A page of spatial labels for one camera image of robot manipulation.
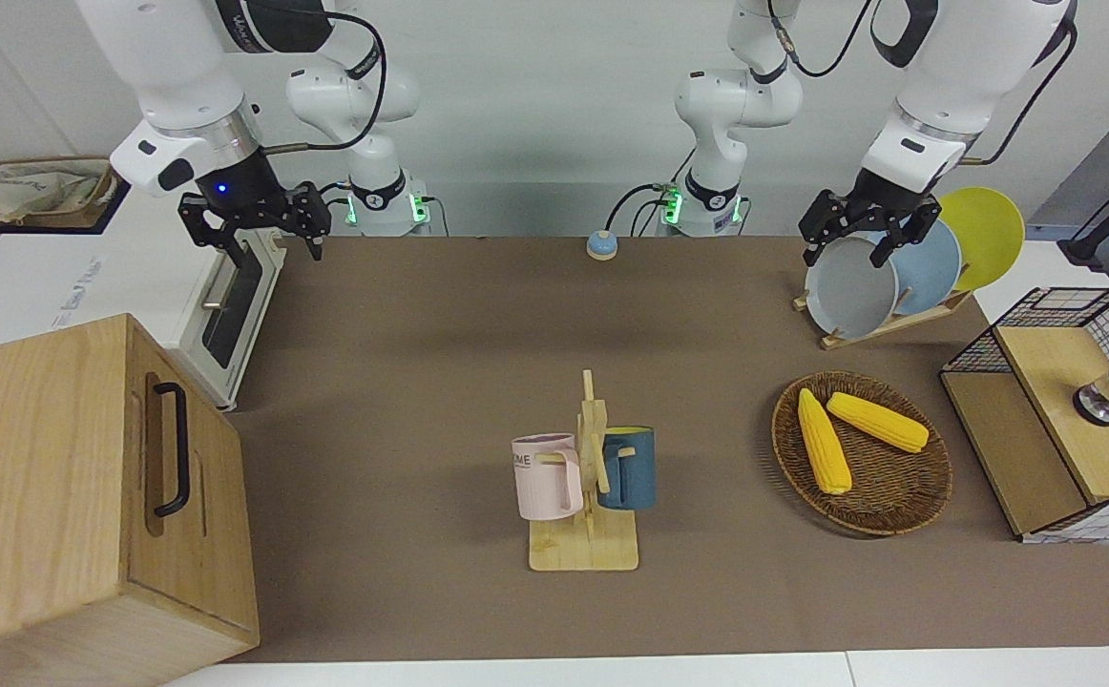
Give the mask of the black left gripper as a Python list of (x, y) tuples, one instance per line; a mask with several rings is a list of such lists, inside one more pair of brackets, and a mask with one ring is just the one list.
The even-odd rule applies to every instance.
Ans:
[(942, 212), (939, 200), (929, 191), (908, 190), (861, 168), (846, 196), (822, 190), (798, 220), (800, 234), (807, 244), (805, 265), (815, 265), (827, 244), (847, 238), (854, 231), (849, 225), (869, 210), (876, 228), (885, 232), (869, 254), (873, 267), (885, 265), (896, 249), (920, 243)]

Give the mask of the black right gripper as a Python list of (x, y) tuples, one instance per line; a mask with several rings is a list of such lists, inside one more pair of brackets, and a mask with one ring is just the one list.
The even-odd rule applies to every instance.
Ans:
[[(289, 230), (304, 240), (314, 261), (323, 260), (332, 218), (322, 191), (318, 186), (294, 186), (288, 200), (263, 151), (199, 178), (197, 186), (201, 195), (184, 193), (179, 201), (180, 221), (197, 247), (216, 247), (241, 269), (245, 255), (238, 229), (274, 228)], [(222, 218), (218, 228), (207, 222), (208, 210)]]

